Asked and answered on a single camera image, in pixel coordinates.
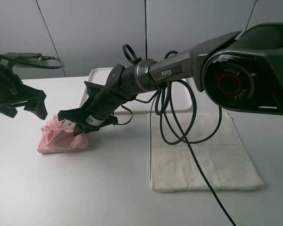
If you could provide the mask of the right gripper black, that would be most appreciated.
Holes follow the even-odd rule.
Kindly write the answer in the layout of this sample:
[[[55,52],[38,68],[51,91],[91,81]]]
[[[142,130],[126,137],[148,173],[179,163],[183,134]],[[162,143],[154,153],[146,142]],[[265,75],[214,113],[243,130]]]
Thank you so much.
[[[108,125],[116,125],[118,120],[112,113],[122,104],[132,100],[132,94],[126,91],[113,92],[105,90],[102,99],[85,102],[80,108],[61,110],[58,119],[75,123],[73,135],[98,131]]]

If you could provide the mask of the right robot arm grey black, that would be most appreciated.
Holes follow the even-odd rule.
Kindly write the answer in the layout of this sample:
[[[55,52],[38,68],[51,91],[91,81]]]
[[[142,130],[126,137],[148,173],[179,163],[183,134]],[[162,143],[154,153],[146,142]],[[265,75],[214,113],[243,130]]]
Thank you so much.
[[[113,112],[139,94],[193,78],[218,106],[237,112],[283,115],[283,23],[258,24],[205,41],[159,62],[133,57],[117,64],[105,85],[86,83],[88,99],[60,111],[75,135],[116,124]]]

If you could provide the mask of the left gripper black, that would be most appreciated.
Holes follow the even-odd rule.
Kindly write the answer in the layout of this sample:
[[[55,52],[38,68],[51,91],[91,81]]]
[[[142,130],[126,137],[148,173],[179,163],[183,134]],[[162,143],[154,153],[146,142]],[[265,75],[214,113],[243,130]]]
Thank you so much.
[[[14,118],[17,108],[23,107],[25,111],[37,117],[45,118],[47,117],[45,98],[46,94],[42,90],[20,83],[12,87],[0,80],[0,113],[7,117]]]

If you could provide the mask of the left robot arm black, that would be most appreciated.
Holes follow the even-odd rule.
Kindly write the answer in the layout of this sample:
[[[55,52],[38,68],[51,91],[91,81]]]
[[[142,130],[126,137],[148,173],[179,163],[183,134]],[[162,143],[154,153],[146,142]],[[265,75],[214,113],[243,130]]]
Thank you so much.
[[[18,107],[35,114],[39,119],[45,120],[48,113],[44,100],[46,94],[25,85],[12,68],[13,62],[4,63],[0,58],[0,113],[14,118]]]

